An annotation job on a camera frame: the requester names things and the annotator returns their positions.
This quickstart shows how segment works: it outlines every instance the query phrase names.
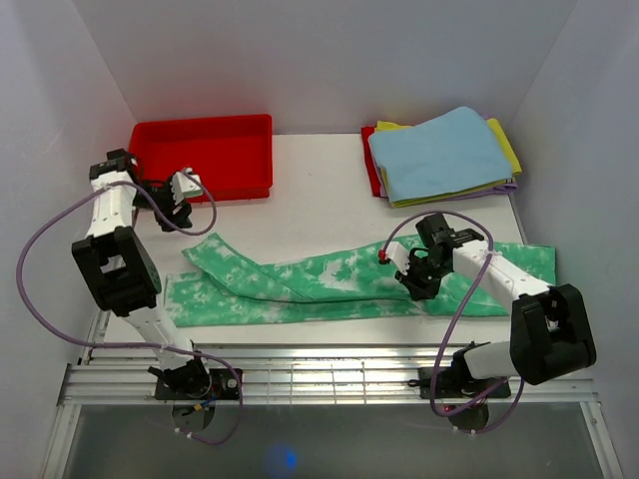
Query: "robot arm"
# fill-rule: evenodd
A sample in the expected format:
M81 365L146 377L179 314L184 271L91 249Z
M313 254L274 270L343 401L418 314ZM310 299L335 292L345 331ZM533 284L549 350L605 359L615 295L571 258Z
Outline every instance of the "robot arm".
M94 191L117 181L142 186L163 214L179 228L189 228L191 206L187 198L201 189L182 172L165 182L138 182L136 160L128 152L107 154L107 162L91 167ZM167 318L157 298L162 291L158 271L133 229L133 208L147 208L147 201L136 189L116 186L99 195L93 204L91 227L86 237L72 245L72 254L96 303L124 318L145 341L172 344L193 351L193 343ZM171 228L160 222L163 231ZM166 350L156 351L160 369L150 368L173 392L201 397L211 386L211 376L199 357Z
M453 271L477 277L488 253L480 234L456 232L441 214L424 218L416 227L426 248L407 251L392 242L381 259L395 264L395 277L413 300L435 298L441 280ZM427 255L418 255L420 251ZM444 383L464 388L480 380L519 375L535 385L595 362L583 298L574 286L552 286L495 253L480 286L510 314L510 341L472 343L457 351L453 364L442 372Z

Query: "red plastic bin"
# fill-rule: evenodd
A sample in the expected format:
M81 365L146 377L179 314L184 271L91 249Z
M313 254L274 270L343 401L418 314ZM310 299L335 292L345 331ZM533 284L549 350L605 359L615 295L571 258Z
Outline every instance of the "red plastic bin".
M272 137L271 115L148 122L134 128L129 151L143 180L192 167L216 200L249 200L269 197Z

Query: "white wall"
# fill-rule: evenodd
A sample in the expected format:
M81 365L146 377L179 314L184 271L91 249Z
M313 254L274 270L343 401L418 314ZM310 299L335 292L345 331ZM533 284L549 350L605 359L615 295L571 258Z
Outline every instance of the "white wall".
M39 225L90 192L89 166L126 146L134 122L71 0L0 0L0 65L0 476L31 478L78 350L23 307L16 260ZM26 271L41 311L83 337L95 305L70 248L89 217L51 230Z
M354 132L508 122L576 0L74 0L138 121L268 112Z
M508 128L526 233L584 294L626 477L639 477L638 88L639 4L580 0Z

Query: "green cloth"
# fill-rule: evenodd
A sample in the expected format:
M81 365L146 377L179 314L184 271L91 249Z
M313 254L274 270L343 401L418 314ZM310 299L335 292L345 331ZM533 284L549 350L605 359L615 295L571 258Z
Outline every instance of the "green cloth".
M398 241L408 249L422 247L417 235ZM411 301L394 279L395 268L378 263L381 246L382 241L293 263L260 265L213 234L183 251L202 271L167 276L165 310L177 326L454 314L470 279L449 274L436 299ZM528 273L554 283L554 248L497 242L495 249ZM464 310L470 316L505 314L481 289Z

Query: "stack of cloths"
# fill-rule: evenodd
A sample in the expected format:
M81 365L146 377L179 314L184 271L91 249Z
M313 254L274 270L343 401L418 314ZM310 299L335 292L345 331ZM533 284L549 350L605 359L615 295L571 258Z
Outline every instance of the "stack of cloths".
M422 247L418 235L397 240L408 249ZM470 279L448 274L437 298L412 301L394 278L395 268L379 264L377 252L382 245L380 241L286 264L257 264L213 234L183 251L199 271L167 276L164 310L177 326L451 315L456 311L470 288ZM529 274L554 283L554 248L496 242L495 249ZM495 316L506 311L480 288L463 314Z
M458 108L415 127L361 129L372 193L394 207L514 191L519 161L499 122Z

